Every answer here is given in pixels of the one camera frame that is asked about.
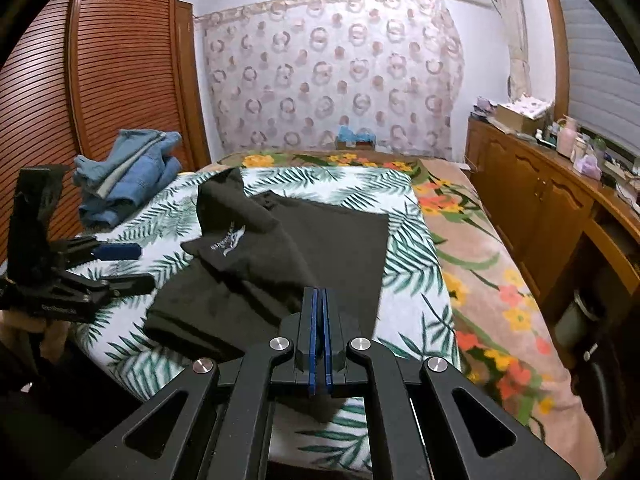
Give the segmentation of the person's left hand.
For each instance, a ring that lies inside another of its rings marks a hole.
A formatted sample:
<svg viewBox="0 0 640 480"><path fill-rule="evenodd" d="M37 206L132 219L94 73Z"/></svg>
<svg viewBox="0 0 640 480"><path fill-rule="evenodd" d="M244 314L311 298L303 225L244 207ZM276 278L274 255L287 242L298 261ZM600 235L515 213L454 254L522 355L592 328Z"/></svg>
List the person's left hand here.
<svg viewBox="0 0 640 480"><path fill-rule="evenodd" d="M69 331L70 322L31 318L20 311L1 311L1 343L13 349L23 339L29 342L29 337L34 336L39 355L51 363L61 359Z"/></svg>

